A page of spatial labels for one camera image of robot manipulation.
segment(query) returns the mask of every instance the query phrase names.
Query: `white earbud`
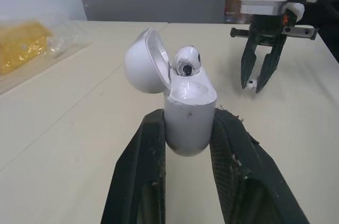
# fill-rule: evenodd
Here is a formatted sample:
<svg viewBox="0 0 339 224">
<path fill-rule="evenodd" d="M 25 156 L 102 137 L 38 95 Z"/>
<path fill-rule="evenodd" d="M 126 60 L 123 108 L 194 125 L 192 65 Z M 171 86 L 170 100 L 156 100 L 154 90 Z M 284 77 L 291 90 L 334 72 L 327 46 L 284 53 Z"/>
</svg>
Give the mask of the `white earbud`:
<svg viewBox="0 0 339 224">
<path fill-rule="evenodd" d="M 246 88 L 255 90 L 256 87 L 258 86 L 258 81 L 255 79 L 249 79 L 246 83 Z"/>
<path fill-rule="evenodd" d="M 179 76 L 193 76 L 201 67 L 200 54 L 194 46 L 182 47 L 175 54 L 175 69 Z"/>
</svg>

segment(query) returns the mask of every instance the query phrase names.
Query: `white earbud case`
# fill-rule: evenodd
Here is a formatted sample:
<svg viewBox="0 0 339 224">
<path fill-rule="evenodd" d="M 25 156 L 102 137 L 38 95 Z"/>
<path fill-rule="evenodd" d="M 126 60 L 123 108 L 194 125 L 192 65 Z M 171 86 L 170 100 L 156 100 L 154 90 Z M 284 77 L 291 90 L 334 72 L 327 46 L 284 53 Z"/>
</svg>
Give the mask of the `white earbud case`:
<svg viewBox="0 0 339 224">
<path fill-rule="evenodd" d="M 209 144 L 217 93 L 203 67 L 193 76 L 171 68 L 160 36 L 149 28 L 124 58 L 128 81 L 144 93 L 164 93 L 166 142 L 181 156 L 194 156 Z"/>
</svg>

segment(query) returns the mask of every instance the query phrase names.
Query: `table surface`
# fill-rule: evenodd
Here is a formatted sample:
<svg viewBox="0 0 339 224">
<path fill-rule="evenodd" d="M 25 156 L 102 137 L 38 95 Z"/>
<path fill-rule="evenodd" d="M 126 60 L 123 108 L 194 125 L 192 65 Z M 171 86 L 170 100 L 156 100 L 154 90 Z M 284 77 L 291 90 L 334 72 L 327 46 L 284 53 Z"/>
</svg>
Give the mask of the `table surface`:
<svg viewBox="0 0 339 224">
<path fill-rule="evenodd" d="M 173 58 L 194 45 L 217 104 L 244 119 L 311 223 L 337 223 L 339 64 L 322 39 L 289 38 L 259 93 L 240 88 L 234 25 L 78 22 L 93 43 L 0 96 L 0 223 L 100 223 L 116 161 L 161 94 L 139 93 L 123 55 L 154 26 Z M 266 47 L 257 49 L 258 75 Z M 209 149 L 166 151 L 166 223 L 223 223 Z"/>
</svg>

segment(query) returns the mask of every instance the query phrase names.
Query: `open case lid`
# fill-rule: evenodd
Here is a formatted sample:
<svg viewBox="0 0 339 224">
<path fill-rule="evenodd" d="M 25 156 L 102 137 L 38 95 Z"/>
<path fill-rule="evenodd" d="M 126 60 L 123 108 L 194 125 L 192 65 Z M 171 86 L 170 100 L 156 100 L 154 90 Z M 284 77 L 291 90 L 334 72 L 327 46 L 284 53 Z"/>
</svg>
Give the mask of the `open case lid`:
<svg viewBox="0 0 339 224">
<path fill-rule="evenodd" d="M 171 88 L 171 65 L 154 28 L 140 34 L 128 49 L 124 69 L 128 81 L 141 92 L 161 93 Z"/>
</svg>

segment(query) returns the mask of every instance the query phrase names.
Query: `robotic arm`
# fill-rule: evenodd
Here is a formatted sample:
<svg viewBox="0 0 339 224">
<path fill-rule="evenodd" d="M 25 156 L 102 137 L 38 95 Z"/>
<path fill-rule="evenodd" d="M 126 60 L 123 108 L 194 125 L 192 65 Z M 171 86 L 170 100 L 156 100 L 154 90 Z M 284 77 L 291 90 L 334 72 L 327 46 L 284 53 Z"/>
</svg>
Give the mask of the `robotic arm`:
<svg viewBox="0 0 339 224">
<path fill-rule="evenodd" d="M 240 0 L 241 12 L 253 15 L 249 30 L 232 28 L 231 37 L 248 38 L 241 60 L 242 88 L 255 89 L 260 92 L 276 70 L 281 51 L 287 37 L 314 40 L 317 30 L 314 28 L 297 28 L 307 3 L 321 3 L 335 17 L 339 13 L 331 2 L 337 0 Z M 256 62 L 255 50 L 258 45 L 272 47 L 264 58 L 261 72 L 257 79 L 250 79 Z"/>
</svg>

